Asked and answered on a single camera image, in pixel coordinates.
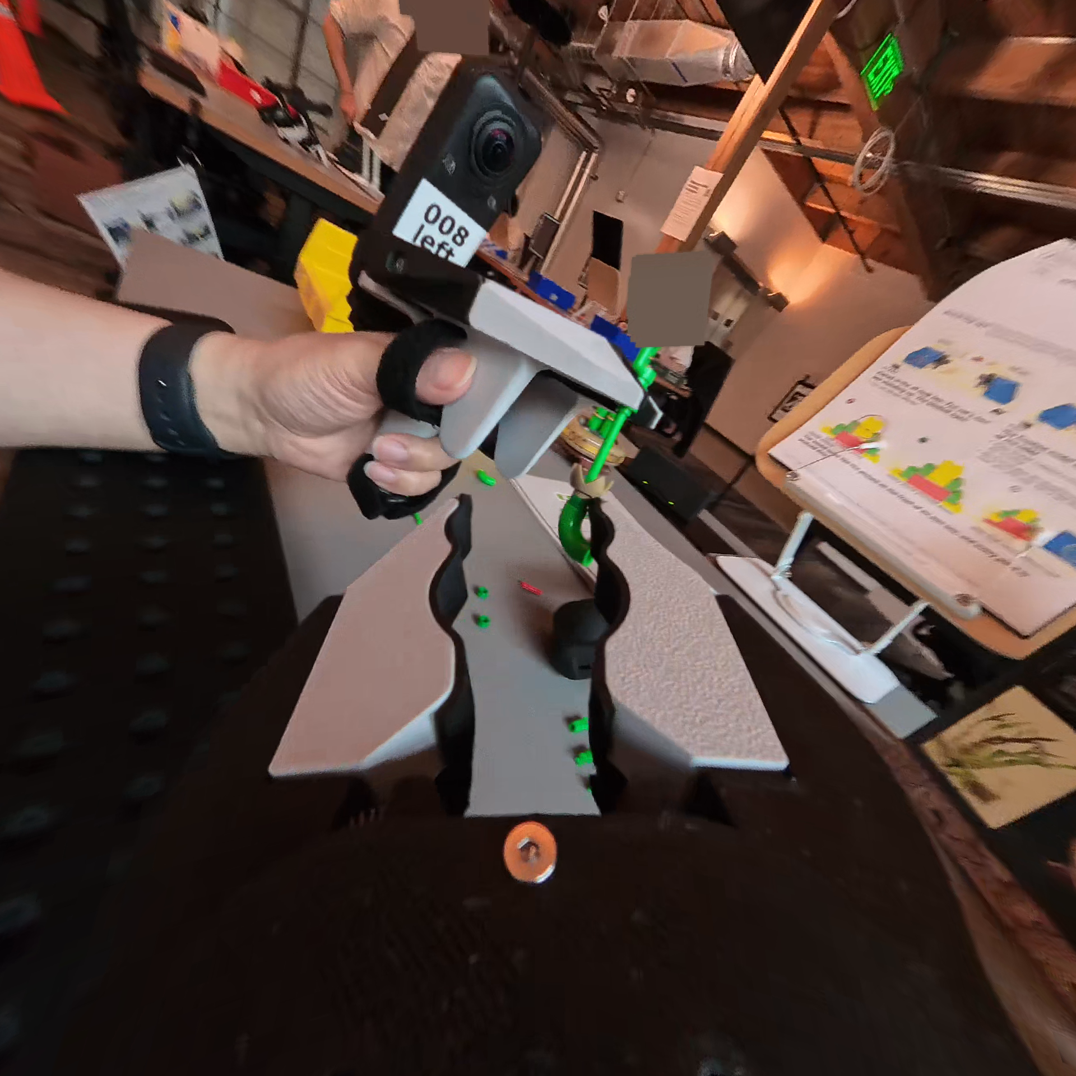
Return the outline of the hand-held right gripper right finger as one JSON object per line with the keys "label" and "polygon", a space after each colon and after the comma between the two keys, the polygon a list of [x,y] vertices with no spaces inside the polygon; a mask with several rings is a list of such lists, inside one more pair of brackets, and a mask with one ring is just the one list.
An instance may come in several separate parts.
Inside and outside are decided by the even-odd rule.
{"label": "hand-held right gripper right finger", "polygon": [[680,807],[709,773],[785,774],[790,760],[719,594],[618,502],[587,507],[600,633],[587,699],[590,788]]}

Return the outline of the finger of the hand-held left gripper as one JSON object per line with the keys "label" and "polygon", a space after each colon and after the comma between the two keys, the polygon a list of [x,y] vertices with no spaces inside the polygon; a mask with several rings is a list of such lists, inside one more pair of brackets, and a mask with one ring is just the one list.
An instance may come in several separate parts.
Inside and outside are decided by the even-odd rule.
{"label": "finger of the hand-held left gripper", "polygon": [[468,421],[553,421],[586,401],[662,416],[608,340],[502,285],[484,281],[467,315],[477,359],[466,393]]}

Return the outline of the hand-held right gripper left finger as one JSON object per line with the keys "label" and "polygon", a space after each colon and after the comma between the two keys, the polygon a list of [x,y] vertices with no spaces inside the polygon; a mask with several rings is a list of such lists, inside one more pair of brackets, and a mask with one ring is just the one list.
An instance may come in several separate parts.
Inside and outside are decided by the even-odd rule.
{"label": "hand-held right gripper left finger", "polygon": [[475,501],[456,496],[349,587],[269,763],[280,781],[431,780],[469,806],[475,693],[455,624],[469,599]]}

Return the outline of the green lego plant stem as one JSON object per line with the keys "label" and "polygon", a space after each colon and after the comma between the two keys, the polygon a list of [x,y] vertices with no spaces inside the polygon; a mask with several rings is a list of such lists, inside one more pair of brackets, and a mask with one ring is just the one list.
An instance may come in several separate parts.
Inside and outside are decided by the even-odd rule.
{"label": "green lego plant stem", "polygon": [[649,391],[656,380],[653,364],[659,353],[659,346],[643,346],[635,359],[629,363],[629,370],[642,390],[639,408],[621,407],[615,412],[606,410],[601,413],[599,450],[587,469],[583,468],[581,464],[576,464],[572,467],[572,495],[560,510],[558,540],[562,550],[581,567],[590,567],[594,562],[590,541],[583,533],[583,524],[587,519],[590,504],[601,499],[611,487],[612,478],[606,472],[606,464],[623,427],[629,420],[641,422],[639,414],[646,410],[647,405],[651,404]]}

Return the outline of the lego instruction booklet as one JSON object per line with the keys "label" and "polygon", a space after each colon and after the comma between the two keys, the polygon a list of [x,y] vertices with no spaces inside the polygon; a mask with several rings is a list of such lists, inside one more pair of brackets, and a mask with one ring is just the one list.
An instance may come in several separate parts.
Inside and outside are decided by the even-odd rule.
{"label": "lego instruction booklet", "polygon": [[760,448],[773,482],[1002,653],[1074,625],[1075,244],[973,277]]}

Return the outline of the person's left hand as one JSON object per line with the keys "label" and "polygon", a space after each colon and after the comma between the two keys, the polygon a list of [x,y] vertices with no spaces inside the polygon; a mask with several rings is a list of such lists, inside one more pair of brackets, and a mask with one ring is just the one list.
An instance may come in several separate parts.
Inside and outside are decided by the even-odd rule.
{"label": "person's left hand", "polygon": [[377,373],[391,332],[305,332],[278,341],[212,332],[195,346],[197,411],[217,445],[342,481],[356,461],[379,489],[417,496],[455,462],[437,438],[379,434]]}

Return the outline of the round tan object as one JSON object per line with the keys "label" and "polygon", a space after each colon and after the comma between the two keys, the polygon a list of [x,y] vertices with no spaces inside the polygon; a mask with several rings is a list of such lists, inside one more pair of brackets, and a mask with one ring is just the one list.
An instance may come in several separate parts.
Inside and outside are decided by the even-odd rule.
{"label": "round tan object", "polygon": [[[587,469],[592,466],[596,455],[604,444],[604,420],[596,412],[580,413],[572,417],[556,439],[555,445],[560,454],[568,461],[579,463]],[[620,467],[626,461],[634,457],[635,448],[621,435],[618,435],[605,465],[608,467]]]}

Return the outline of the black rounded object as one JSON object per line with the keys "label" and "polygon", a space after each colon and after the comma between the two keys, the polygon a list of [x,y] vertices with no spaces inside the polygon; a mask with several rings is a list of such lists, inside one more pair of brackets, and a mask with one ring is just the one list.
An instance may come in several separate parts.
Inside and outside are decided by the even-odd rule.
{"label": "black rounded object", "polygon": [[553,613],[550,663],[560,676],[590,680],[609,624],[594,599],[565,601]]}

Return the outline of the book stand with white base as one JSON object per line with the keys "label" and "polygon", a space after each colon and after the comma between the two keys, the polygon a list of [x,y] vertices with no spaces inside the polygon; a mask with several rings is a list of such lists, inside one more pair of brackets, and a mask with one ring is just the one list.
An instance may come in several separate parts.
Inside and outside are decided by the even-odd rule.
{"label": "book stand with white base", "polygon": [[[870,341],[870,343],[862,346],[853,357],[845,362],[841,368],[837,369],[829,378],[840,372],[848,364],[853,363],[855,357],[863,351],[869,351],[873,353],[873,357],[877,357],[881,353],[881,342],[884,337],[894,338],[898,331],[904,330],[907,330],[907,328],[884,332]],[[773,433],[785,424],[789,417],[794,416],[805,400],[809,399],[819,387],[810,392],[784,419],[773,426],[771,431],[759,443],[758,452],[755,453],[755,464],[758,465],[759,475],[765,477],[766,481],[771,483],[775,489],[781,491],[799,510],[799,514],[789,538],[785,540],[785,546],[782,548],[780,555],[774,561],[773,565],[768,565],[762,560],[748,558],[747,556],[742,556],[741,558],[720,556],[718,558],[718,564],[722,571],[730,576],[733,583],[740,587],[746,593],[746,596],[758,605],[762,612],[773,619],[776,626],[784,631],[793,642],[799,645],[799,648],[813,659],[815,663],[832,675],[858,700],[868,704],[882,700],[897,685],[895,674],[883,665],[881,660],[882,652],[925,612],[932,611],[936,613],[945,623],[954,627],[959,635],[971,639],[986,650],[1002,657],[1017,660],[1027,659],[1037,650],[1040,650],[1043,646],[1053,642],[1074,628],[1074,626],[1068,627],[1067,631],[1059,634],[1053,639],[1042,641],[1024,654],[1013,655],[1010,653],[1002,653],[1000,650],[983,645],[969,634],[963,622],[954,623],[950,621],[948,615],[939,612],[932,601],[922,599],[917,593],[901,585],[900,581],[891,577],[890,574],[881,571],[872,560],[866,558],[853,546],[848,546],[840,536],[836,535],[835,530],[831,530],[827,525],[822,524],[815,516],[815,512],[801,507],[787,493],[782,484],[773,482],[771,467],[760,464],[760,448],[765,448],[768,442],[771,442]],[[799,552],[799,547],[803,546],[808,530],[813,524],[827,530],[829,537],[848,546],[852,552],[866,560],[870,567],[876,568],[892,583],[909,592],[910,599],[907,601],[907,609],[904,612],[900,612],[895,624],[884,631],[877,639],[870,641],[856,639],[851,629],[839,624],[815,599],[810,599],[799,585],[793,582],[792,568],[797,552]]]}

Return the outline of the paper notice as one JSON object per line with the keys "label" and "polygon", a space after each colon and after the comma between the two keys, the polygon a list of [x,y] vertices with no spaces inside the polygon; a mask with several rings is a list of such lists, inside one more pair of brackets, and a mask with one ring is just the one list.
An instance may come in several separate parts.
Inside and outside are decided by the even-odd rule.
{"label": "paper notice", "polygon": [[663,222],[661,233],[678,242],[685,242],[722,178],[723,173],[720,171],[694,167]]}

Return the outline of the long workbench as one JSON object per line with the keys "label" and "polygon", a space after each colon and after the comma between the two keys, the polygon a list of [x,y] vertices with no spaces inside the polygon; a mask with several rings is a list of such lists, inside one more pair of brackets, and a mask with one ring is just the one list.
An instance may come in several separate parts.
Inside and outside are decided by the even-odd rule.
{"label": "long workbench", "polygon": [[292,147],[258,118],[254,107],[199,76],[203,94],[195,93],[151,63],[141,63],[139,83],[157,100],[186,115],[195,113],[226,148],[249,168],[342,220],[364,222],[377,212],[378,194],[365,192],[340,170]]}

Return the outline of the cardboard box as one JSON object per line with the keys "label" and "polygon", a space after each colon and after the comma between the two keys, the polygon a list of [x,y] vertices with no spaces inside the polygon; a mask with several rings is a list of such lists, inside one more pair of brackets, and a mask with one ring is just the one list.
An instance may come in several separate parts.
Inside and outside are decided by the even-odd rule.
{"label": "cardboard box", "polygon": [[218,318],[260,341],[312,330],[294,287],[146,231],[132,236],[116,298]]}

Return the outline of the plant picture card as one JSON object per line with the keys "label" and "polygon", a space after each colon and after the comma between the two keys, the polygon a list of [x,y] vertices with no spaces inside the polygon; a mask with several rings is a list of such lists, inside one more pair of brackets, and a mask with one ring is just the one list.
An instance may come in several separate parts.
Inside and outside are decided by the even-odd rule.
{"label": "plant picture card", "polygon": [[1075,792],[1075,731],[1022,686],[920,747],[987,829],[1009,827]]}

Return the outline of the black wristband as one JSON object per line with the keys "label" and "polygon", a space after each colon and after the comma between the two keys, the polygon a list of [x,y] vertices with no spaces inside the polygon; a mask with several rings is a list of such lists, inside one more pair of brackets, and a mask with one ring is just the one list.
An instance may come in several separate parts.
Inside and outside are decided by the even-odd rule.
{"label": "black wristband", "polygon": [[142,419],[165,453],[203,461],[235,458],[203,423],[192,377],[195,348],[213,332],[235,330],[220,318],[182,317],[158,328],[142,346],[138,364]]}

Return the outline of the green exit sign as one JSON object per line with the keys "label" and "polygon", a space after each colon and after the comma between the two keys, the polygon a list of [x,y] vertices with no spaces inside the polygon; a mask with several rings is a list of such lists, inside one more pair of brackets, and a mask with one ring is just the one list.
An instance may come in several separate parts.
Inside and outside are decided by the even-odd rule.
{"label": "green exit sign", "polygon": [[859,76],[870,111],[877,112],[889,98],[906,70],[906,60],[898,37],[890,31],[873,51]]}

